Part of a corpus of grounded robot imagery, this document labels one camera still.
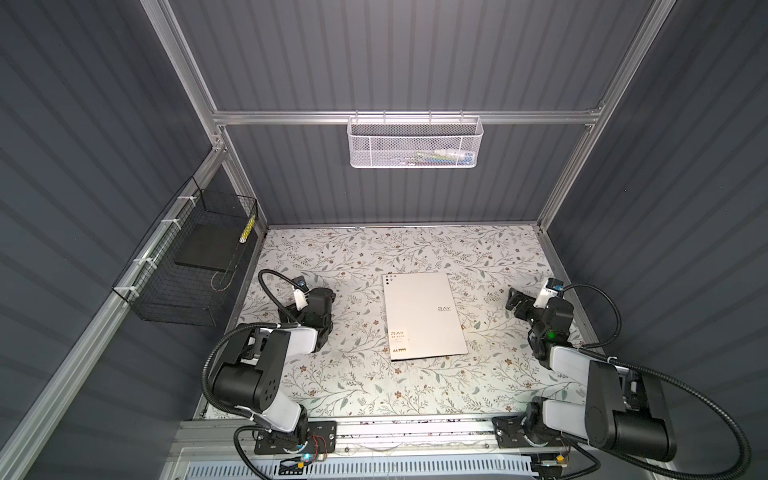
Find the bottle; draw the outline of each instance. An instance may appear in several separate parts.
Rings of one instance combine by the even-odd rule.
[[[445,157],[449,160],[458,161],[460,164],[470,164],[475,159],[475,152],[469,150],[459,150],[458,148],[446,148],[435,150],[435,155]]]

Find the printed label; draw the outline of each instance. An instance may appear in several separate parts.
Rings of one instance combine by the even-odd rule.
[[[408,351],[408,333],[405,330],[393,330],[389,332],[389,349],[393,353]]]

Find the black wire basket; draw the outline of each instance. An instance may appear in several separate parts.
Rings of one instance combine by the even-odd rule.
[[[143,260],[132,260],[141,262],[132,286],[113,290],[143,320],[198,326],[228,321],[258,241],[257,232],[250,231],[256,229],[256,199],[198,189],[175,220],[164,222],[157,246]],[[227,233],[223,242],[232,254],[224,267],[180,262],[199,229]]]

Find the white wire basket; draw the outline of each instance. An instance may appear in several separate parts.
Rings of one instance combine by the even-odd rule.
[[[472,168],[483,130],[479,117],[447,122],[383,115],[378,122],[350,117],[346,132],[354,168]]]

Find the mounting plate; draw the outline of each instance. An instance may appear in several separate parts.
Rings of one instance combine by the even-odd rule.
[[[309,422],[309,434],[307,435],[306,445],[301,449],[301,453],[314,453],[318,448],[319,453],[333,453],[336,450],[336,422]],[[257,430],[253,433],[256,437],[256,446],[253,447],[253,453],[256,455],[283,455],[286,453],[276,443],[272,434],[266,430]],[[320,440],[316,445],[314,436],[322,437],[326,440],[326,445]]]
[[[494,435],[500,449],[519,449],[529,447],[561,446],[560,437],[544,444],[535,444],[525,437],[523,421],[525,414],[505,417],[493,417]]]

